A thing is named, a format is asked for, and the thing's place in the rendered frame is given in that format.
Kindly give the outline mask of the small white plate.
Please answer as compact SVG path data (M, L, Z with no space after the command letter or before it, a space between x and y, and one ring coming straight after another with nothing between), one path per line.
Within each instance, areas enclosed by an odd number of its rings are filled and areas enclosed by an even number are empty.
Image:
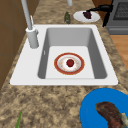
M91 22L96 22L100 19L100 15L92 12L91 13L91 18L87 19L84 15L83 15L83 11L77 11L73 14L73 17L75 20L80 21L80 22L84 22L84 23L91 23Z

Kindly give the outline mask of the dark green vegetable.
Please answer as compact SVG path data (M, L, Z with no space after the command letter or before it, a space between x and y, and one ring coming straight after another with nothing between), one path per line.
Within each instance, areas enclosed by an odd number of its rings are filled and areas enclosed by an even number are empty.
M71 23L70 14L67 11L66 11L65 16L64 16L64 22L66 22L67 24Z

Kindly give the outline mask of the blue plate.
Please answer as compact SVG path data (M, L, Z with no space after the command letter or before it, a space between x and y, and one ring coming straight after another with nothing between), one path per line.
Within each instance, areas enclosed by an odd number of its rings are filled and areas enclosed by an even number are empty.
M82 128L108 128L107 121L96 111L96 104L111 102L128 118L128 96L111 88L99 88L85 96L80 107Z

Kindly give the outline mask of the small red fruit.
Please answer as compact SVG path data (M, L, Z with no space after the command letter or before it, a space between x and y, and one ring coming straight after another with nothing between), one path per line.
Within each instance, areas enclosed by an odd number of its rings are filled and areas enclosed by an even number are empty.
M66 64L68 67L72 67L74 65L74 61L72 59L68 59Z

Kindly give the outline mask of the white sink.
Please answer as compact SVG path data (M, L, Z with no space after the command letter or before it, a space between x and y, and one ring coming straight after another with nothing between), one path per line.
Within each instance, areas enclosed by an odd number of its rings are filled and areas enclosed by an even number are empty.
M117 85L118 79L95 25L36 25L39 47L25 41L10 79L11 85ZM85 62L75 75L54 67L63 53L75 53Z

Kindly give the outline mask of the brown meat piece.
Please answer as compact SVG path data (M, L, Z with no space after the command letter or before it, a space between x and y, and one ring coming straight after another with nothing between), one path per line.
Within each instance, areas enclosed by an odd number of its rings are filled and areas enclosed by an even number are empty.
M120 113L113 103L97 103L96 111L108 122L108 128L128 128L126 114Z

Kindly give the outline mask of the dark purple food piece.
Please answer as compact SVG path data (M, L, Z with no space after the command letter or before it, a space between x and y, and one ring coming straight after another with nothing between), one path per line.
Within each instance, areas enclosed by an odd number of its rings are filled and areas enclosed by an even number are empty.
M91 16L92 16L91 12L88 12L88 11L83 12L83 15L84 15L84 17L87 18L87 19L91 19Z

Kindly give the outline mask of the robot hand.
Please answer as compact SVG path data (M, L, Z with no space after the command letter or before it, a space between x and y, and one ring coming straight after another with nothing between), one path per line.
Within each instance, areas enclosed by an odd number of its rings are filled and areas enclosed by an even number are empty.
M113 10L113 5L99 5L96 8L90 9L90 11L103 11L106 13L102 27L106 26L110 17L110 13Z

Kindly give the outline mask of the red-rimmed white plate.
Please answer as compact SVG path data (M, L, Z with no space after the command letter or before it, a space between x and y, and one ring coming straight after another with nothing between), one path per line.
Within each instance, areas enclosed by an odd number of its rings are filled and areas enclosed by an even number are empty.
M85 66L84 59L75 53L62 53L54 59L55 69L64 75L80 73Z

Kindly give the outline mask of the grey tap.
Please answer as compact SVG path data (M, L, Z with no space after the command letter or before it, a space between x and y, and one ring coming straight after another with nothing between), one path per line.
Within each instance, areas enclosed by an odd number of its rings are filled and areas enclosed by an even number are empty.
M29 41L29 45L32 49L36 49L39 47L39 42L37 38L38 30L34 27L33 17L29 14L27 0L21 0L21 3L27 23L26 34Z

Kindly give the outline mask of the thin green vegetable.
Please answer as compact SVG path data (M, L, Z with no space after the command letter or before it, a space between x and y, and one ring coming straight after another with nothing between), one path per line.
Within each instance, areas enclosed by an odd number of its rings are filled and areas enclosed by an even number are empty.
M21 114L22 114L22 111L20 111L20 114L19 114L19 117L18 117L18 120L17 120L15 128L19 128L20 127Z

